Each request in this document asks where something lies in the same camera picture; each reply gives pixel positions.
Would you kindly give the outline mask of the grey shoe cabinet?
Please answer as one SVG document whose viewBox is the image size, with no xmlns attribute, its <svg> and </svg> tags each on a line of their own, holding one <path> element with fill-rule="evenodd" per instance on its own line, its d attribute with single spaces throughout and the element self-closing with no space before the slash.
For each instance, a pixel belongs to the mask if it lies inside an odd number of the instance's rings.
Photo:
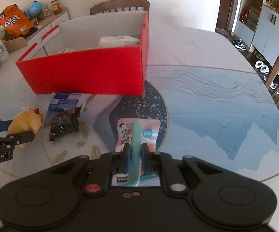
<svg viewBox="0 0 279 232">
<path fill-rule="evenodd" d="M 239 0 L 233 34 L 273 65 L 279 56 L 279 0 Z"/>
</svg>

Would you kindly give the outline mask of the silver snack wrapper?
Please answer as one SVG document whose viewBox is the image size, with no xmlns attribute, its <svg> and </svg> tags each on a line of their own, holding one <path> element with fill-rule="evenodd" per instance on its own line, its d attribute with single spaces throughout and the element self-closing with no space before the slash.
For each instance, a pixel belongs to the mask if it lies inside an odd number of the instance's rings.
<svg viewBox="0 0 279 232">
<path fill-rule="evenodd" d="M 65 48 L 65 49 L 61 50 L 61 51 L 59 52 L 59 54 L 62 54 L 62 53 L 70 53 L 70 52 L 78 52 L 78 51 L 80 51 L 80 50 L 73 49 L 73 48 Z"/>
</svg>

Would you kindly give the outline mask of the blue patterned table mat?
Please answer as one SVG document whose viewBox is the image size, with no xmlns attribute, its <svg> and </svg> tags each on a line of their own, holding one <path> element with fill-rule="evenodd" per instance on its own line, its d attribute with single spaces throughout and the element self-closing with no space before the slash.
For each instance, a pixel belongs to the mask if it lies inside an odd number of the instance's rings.
<svg viewBox="0 0 279 232">
<path fill-rule="evenodd" d="M 279 111 L 255 73 L 151 66 L 143 96 L 90 95 L 80 130 L 55 142 L 43 128 L 0 171 L 18 179 L 81 154 L 114 151 L 123 118 L 160 122 L 157 150 L 193 155 L 256 180 L 279 174 Z"/>
</svg>

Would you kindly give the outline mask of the brown wooden chair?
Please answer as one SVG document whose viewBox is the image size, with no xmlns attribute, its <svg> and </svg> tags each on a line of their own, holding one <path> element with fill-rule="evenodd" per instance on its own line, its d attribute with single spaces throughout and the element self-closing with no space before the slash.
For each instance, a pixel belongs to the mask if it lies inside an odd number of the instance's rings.
<svg viewBox="0 0 279 232">
<path fill-rule="evenodd" d="M 81 19 L 86 26 L 98 26 L 101 32 L 146 34 L 150 27 L 150 3 L 147 0 L 111 0 L 93 6 L 91 18 Z"/>
</svg>

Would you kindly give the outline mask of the blue tissue packet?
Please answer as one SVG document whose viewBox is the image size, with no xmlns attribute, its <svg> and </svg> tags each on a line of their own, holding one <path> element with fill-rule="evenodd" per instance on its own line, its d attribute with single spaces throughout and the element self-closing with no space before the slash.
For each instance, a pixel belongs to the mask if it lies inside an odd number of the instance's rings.
<svg viewBox="0 0 279 232">
<path fill-rule="evenodd" d="M 82 94 L 78 93 L 56 93 L 49 103 L 49 110 L 64 112 L 81 106 Z"/>
</svg>

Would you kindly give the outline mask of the white pink snack pouch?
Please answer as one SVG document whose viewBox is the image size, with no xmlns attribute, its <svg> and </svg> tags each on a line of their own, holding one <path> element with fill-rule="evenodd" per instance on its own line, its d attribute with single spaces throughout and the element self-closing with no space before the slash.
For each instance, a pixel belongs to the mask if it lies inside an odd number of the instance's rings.
<svg viewBox="0 0 279 232">
<path fill-rule="evenodd" d="M 139 118 L 121 118 L 117 122 L 118 138 L 116 142 L 116 152 L 122 152 L 124 144 L 131 144 L 133 132 L 133 123 L 138 121 L 141 128 L 141 142 L 148 145 L 150 152 L 155 152 L 157 137 L 160 129 L 160 120 L 157 119 L 139 119 Z M 146 174 L 140 176 L 140 186 L 157 186 L 159 179 L 156 174 Z M 127 186 L 127 174 L 117 174 L 113 176 L 112 185 Z"/>
</svg>

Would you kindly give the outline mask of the yellow cat toy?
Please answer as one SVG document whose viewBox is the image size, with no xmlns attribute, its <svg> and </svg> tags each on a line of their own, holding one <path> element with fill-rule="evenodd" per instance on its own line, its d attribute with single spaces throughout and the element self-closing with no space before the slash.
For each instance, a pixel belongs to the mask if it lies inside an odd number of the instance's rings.
<svg viewBox="0 0 279 232">
<path fill-rule="evenodd" d="M 32 131 L 37 134 L 42 128 L 44 122 L 39 108 L 23 111 L 11 122 L 7 134 L 17 134 L 26 131 Z"/>
</svg>

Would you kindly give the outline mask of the red-labelled jar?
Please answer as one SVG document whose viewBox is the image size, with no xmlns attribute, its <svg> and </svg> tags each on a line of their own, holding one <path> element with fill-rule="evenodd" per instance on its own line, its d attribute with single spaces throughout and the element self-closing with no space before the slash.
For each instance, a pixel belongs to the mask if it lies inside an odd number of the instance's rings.
<svg viewBox="0 0 279 232">
<path fill-rule="evenodd" d="M 53 12 L 55 15 L 60 14 L 62 12 L 59 0 L 52 0 L 51 4 L 52 4 Z"/>
</svg>

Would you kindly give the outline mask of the red cardboard box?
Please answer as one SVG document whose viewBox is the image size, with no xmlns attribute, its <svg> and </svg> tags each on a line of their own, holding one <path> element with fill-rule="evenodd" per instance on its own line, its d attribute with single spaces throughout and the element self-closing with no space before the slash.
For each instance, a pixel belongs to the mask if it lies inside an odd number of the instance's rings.
<svg viewBox="0 0 279 232">
<path fill-rule="evenodd" d="M 16 66 L 36 94 L 86 93 L 142 95 L 146 80 L 149 28 L 146 34 L 101 32 L 87 26 L 85 16 L 57 24 L 16 61 Z M 101 37 L 139 38 L 136 47 L 100 48 Z M 62 53 L 65 48 L 80 50 Z"/>
</svg>

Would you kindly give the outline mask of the teal silicone piece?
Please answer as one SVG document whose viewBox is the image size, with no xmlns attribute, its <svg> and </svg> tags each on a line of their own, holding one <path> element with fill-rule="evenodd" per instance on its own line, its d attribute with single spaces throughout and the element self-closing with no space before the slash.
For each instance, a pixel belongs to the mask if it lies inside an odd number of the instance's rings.
<svg viewBox="0 0 279 232">
<path fill-rule="evenodd" d="M 128 185 L 135 187 L 140 183 L 141 174 L 141 128 L 138 120 L 133 123 L 133 132 L 131 137 L 131 155 L 128 172 Z"/>
</svg>

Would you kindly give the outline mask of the blue globe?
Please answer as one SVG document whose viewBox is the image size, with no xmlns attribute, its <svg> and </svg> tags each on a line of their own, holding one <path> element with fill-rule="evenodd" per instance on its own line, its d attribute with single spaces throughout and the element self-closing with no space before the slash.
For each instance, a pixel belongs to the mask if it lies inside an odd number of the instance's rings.
<svg viewBox="0 0 279 232">
<path fill-rule="evenodd" d="M 27 15 L 29 17 L 35 17 L 42 12 L 42 5 L 39 2 L 34 1 L 27 8 Z"/>
</svg>

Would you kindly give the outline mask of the dark sneakers pair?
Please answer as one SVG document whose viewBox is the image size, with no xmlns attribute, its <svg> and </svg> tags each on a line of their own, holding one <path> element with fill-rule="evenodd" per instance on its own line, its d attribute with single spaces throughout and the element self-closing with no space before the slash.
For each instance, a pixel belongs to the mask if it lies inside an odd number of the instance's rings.
<svg viewBox="0 0 279 232">
<path fill-rule="evenodd" d="M 232 44 L 233 44 L 237 49 L 240 49 L 240 50 L 243 50 L 243 51 L 246 50 L 246 46 L 244 45 L 244 43 L 242 42 L 241 39 L 234 39 L 234 40 L 232 41 Z"/>
</svg>

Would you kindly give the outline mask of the orange snack bag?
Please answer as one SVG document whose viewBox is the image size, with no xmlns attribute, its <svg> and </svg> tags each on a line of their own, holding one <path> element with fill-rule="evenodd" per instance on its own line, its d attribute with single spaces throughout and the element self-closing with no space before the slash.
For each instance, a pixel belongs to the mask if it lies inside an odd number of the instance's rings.
<svg viewBox="0 0 279 232">
<path fill-rule="evenodd" d="M 35 33 L 35 27 L 16 4 L 7 6 L 0 14 L 1 26 L 12 37 L 29 37 Z"/>
</svg>

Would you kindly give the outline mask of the white drawer cabinet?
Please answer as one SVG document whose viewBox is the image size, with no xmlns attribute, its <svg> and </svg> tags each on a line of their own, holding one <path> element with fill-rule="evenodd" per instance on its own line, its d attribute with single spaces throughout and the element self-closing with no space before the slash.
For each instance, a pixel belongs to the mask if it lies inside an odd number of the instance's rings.
<svg viewBox="0 0 279 232">
<path fill-rule="evenodd" d="M 7 48 L 7 51 L 9 53 L 13 53 L 26 46 L 31 46 L 34 43 L 39 44 L 41 42 L 41 37 L 46 32 L 48 32 L 57 24 L 70 19 L 68 8 L 62 7 L 61 10 L 62 12 L 60 12 L 59 14 L 55 14 L 53 10 L 50 10 L 50 15 L 42 21 L 40 21 L 39 24 L 36 26 L 36 32 L 34 32 L 31 36 L 27 37 L 26 39 L 19 37 L 9 41 L 3 41 L 5 47 Z"/>
</svg>

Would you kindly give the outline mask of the black snack packet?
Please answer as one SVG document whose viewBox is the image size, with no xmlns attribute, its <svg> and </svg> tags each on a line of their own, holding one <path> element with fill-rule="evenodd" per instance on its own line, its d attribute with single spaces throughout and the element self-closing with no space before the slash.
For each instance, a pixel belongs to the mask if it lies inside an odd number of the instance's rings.
<svg viewBox="0 0 279 232">
<path fill-rule="evenodd" d="M 52 119 L 49 141 L 55 141 L 68 134 L 79 132 L 81 107 L 68 109 L 55 115 Z"/>
</svg>

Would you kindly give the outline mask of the white slippers pair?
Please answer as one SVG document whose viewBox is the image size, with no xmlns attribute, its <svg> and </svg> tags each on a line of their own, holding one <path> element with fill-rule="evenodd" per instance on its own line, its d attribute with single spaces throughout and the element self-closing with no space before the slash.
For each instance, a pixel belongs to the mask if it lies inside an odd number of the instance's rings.
<svg viewBox="0 0 279 232">
<path fill-rule="evenodd" d="M 254 67 L 257 68 L 262 74 L 269 74 L 270 72 L 268 66 L 261 60 L 256 61 Z"/>
</svg>

